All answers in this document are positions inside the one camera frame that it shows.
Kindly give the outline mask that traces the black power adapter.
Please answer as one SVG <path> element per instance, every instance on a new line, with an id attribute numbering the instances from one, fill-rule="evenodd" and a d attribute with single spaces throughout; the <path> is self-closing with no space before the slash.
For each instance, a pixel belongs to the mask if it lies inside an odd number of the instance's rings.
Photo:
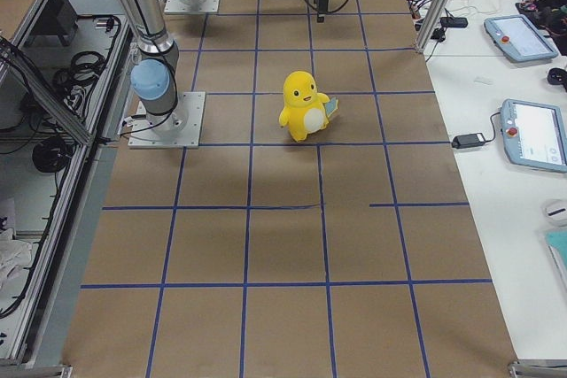
<path id="1" fill-rule="evenodd" d="M 486 138 L 482 133 L 471 133 L 464 135 L 456 135 L 451 141 L 451 146 L 454 149 L 468 149 L 483 146 L 487 143 Z"/>

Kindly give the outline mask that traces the white computer mouse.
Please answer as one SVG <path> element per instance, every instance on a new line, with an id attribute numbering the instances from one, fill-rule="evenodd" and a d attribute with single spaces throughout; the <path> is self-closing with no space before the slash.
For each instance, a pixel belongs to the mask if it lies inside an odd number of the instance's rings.
<path id="1" fill-rule="evenodd" d="M 558 227 L 563 227 L 567 222 L 567 207 L 566 201 L 563 199 L 556 199 L 548 201 L 543 206 L 543 213 L 545 218 Z"/>

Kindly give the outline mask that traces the aluminium side frame rack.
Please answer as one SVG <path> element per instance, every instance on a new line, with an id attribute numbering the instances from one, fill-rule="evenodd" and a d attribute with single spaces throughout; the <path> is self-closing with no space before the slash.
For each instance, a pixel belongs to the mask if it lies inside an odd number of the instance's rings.
<path id="1" fill-rule="evenodd" d="M 1 370 L 57 366 L 69 262 L 124 96 L 132 33 L 116 0 L 1 0 Z"/>

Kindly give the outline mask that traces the upper teach pendant tablet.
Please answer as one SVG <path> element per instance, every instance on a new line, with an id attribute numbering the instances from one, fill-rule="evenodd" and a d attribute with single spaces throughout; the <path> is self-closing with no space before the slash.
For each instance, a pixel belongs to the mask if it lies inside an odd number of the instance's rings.
<path id="1" fill-rule="evenodd" d="M 484 29 L 493 43 L 513 62 L 556 58 L 558 50 L 524 15 L 484 20 Z"/>

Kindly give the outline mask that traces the yellow plush penguin toy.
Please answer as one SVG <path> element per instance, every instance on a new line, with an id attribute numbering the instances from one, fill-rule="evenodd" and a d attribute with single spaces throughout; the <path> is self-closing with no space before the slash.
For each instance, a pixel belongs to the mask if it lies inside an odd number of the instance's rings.
<path id="1" fill-rule="evenodd" d="M 278 122 L 281 127 L 288 127 L 291 138 L 299 143 L 325 129 L 337 109 L 338 99 L 319 92 L 311 73 L 295 71 L 284 81 L 283 109 Z"/>

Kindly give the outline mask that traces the teach pendant tablet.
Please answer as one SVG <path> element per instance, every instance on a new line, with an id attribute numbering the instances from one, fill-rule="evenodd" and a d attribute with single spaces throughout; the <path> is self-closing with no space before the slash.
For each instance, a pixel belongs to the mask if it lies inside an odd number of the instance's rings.
<path id="1" fill-rule="evenodd" d="M 493 43 L 513 62 L 556 58 L 558 50 L 524 15 L 484 20 L 484 29 Z"/>
<path id="2" fill-rule="evenodd" d="M 566 173 L 566 130 L 557 106 L 506 99 L 500 115 L 504 151 L 511 163 Z"/>

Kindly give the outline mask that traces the lower teach pendant tablet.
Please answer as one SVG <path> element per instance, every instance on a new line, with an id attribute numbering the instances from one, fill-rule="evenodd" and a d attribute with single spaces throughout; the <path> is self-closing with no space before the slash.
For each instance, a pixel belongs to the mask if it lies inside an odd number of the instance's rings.
<path id="1" fill-rule="evenodd" d="M 511 163 L 566 173 L 566 130 L 557 106 L 506 99 L 500 115 L 504 151 Z"/>

